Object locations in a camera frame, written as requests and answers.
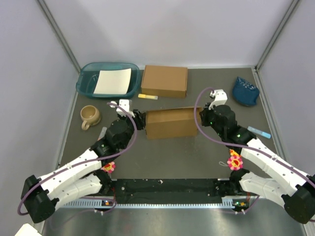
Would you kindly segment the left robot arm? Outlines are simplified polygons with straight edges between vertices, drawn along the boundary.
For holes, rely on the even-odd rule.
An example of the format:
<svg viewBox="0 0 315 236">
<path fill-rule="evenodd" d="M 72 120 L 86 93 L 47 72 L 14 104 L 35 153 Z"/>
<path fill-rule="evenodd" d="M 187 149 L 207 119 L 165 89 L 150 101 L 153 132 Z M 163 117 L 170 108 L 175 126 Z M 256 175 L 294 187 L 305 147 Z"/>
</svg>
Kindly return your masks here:
<svg viewBox="0 0 315 236">
<path fill-rule="evenodd" d="M 105 135 L 73 161 L 41 177 L 26 178 L 18 206 L 25 207 L 32 222 L 48 219 L 58 208 L 90 194 L 106 195 L 112 184 L 105 165 L 127 152 L 139 130 L 146 126 L 146 113 L 134 109 L 122 114 L 107 128 Z"/>
</svg>

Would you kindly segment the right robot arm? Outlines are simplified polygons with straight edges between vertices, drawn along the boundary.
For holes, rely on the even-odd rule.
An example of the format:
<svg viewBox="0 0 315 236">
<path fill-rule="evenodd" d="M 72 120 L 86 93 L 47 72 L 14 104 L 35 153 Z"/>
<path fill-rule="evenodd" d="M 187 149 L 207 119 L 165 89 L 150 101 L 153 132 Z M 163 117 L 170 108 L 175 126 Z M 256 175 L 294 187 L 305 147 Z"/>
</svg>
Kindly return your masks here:
<svg viewBox="0 0 315 236">
<path fill-rule="evenodd" d="M 227 105 L 206 104 L 199 113 L 198 127 L 211 127 L 218 134 L 218 144 L 234 150 L 242 158 L 254 163 L 271 180 L 248 170 L 235 170 L 229 183 L 237 195 L 244 191 L 277 203 L 295 221 L 306 224 L 315 217 L 315 177 L 287 163 L 272 152 L 252 132 L 240 126 L 235 113 Z"/>
</svg>

